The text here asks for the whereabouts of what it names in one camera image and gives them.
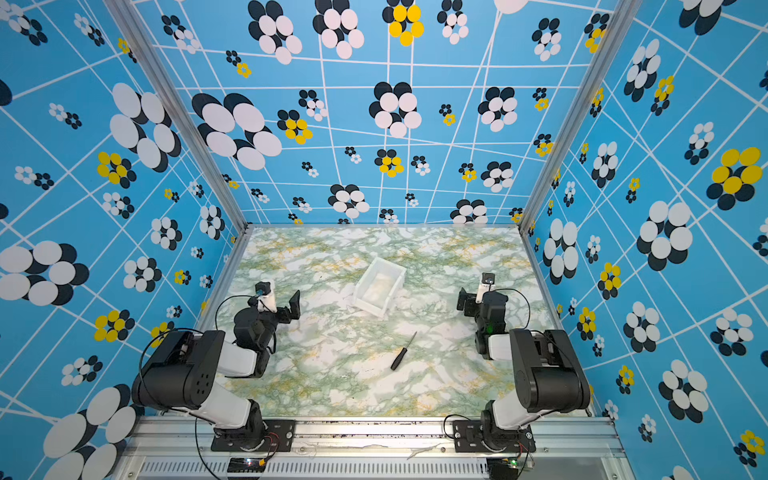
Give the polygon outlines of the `black handled screwdriver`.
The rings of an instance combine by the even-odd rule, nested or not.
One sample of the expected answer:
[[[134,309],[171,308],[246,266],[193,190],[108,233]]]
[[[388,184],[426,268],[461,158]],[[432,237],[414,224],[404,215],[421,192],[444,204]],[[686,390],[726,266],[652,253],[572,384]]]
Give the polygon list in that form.
[[[412,336],[410,337],[409,341],[406,343],[406,345],[403,346],[400,349],[400,351],[398,352],[397,356],[395,357],[395,359],[393,360],[392,364],[390,365],[390,369],[392,371],[396,371],[399,368],[400,364],[402,363],[404,357],[406,356],[406,354],[408,352],[408,348],[410,347],[411,343],[415,339],[416,335],[417,335],[417,332],[414,332],[412,334]]]

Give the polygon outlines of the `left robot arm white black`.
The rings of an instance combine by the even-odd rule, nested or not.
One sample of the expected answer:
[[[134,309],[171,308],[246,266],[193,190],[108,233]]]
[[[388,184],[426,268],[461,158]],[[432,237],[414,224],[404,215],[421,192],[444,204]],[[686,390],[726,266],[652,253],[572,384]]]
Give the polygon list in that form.
[[[159,334],[160,345],[138,369],[133,402],[208,422],[214,452],[288,452],[296,422],[266,420],[257,401],[234,394],[216,377],[262,377],[277,352],[277,327],[300,318],[300,295],[295,291],[287,306],[278,307],[272,288],[258,283],[247,307],[235,315],[232,341],[218,329]]]

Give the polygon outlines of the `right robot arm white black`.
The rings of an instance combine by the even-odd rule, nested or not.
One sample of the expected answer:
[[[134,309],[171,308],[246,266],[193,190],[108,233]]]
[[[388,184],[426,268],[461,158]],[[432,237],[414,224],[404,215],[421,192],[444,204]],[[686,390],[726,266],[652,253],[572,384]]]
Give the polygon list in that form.
[[[470,420],[455,428],[457,442],[478,439],[481,448],[501,453],[534,450],[531,424],[553,413],[585,410],[590,404],[586,375],[562,330],[506,328],[508,296],[483,284],[476,293],[461,289],[457,309],[475,320],[475,348],[486,360],[511,366],[515,390],[486,404],[477,433]]]

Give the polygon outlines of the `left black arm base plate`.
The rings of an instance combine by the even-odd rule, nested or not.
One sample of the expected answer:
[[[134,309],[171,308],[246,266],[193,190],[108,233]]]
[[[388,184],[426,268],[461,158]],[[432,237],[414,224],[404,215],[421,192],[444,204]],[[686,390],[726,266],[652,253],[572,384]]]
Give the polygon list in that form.
[[[211,450],[214,452],[289,452],[295,437],[296,421],[262,420],[239,429],[214,428]]]

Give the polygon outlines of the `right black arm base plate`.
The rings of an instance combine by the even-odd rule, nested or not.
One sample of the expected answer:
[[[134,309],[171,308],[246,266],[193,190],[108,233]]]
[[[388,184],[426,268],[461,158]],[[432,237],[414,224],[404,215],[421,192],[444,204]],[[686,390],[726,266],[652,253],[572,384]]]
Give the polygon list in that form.
[[[523,430],[501,430],[480,420],[452,420],[448,437],[457,453],[526,454],[536,451],[530,427]]]

